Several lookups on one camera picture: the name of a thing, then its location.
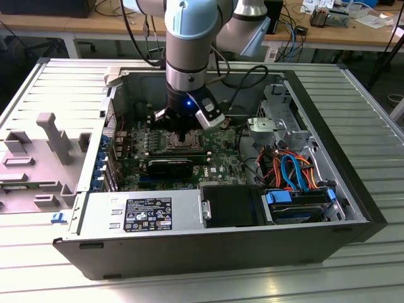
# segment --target black box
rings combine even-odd
[[[0,0],[4,15],[40,15],[87,18],[97,0]]]
[[[264,3],[267,10],[266,15],[271,19],[271,23],[266,33],[268,35],[273,35],[276,32],[276,27],[278,26],[283,0],[265,0]]]

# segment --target side panel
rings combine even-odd
[[[328,155],[330,156],[333,165],[336,167],[338,173],[341,175],[342,180],[348,187],[348,190],[355,202],[358,204],[363,216],[372,222],[372,227],[367,232],[355,239],[354,242],[364,242],[372,237],[380,230],[387,226],[387,221],[381,213],[380,209],[374,202],[371,194],[366,189],[362,180],[358,176],[352,164],[349,162],[347,156],[338,144],[333,133],[330,131],[328,125],[323,117],[317,110],[313,101],[311,100],[306,89],[293,71],[286,72],[286,78],[294,94],[299,98],[298,106],[301,106],[303,115],[306,121],[313,126],[316,130],[321,142],[324,145]]]
[[[177,237],[54,241],[91,280],[319,263],[367,224]]]

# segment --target desk leg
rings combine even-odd
[[[393,121],[397,121],[404,114],[404,98],[400,101],[399,104],[393,109],[390,114],[390,118]]]
[[[78,48],[78,44],[74,39],[73,34],[67,34],[63,37],[64,44],[68,50],[69,58],[70,59],[78,59],[81,58],[80,50]]]
[[[274,62],[276,55],[278,54],[278,49],[282,47],[283,41],[270,41],[268,44],[268,49],[266,50],[265,62]]]

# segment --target power supply label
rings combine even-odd
[[[172,229],[171,198],[126,200],[124,230],[149,232]]]

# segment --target yellow cable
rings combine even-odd
[[[318,186],[317,186],[317,184],[316,184],[316,181],[314,180],[313,169],[311,169],[311,180],[313,181],[313,186],[314,186],[315,188],[318,188]]]

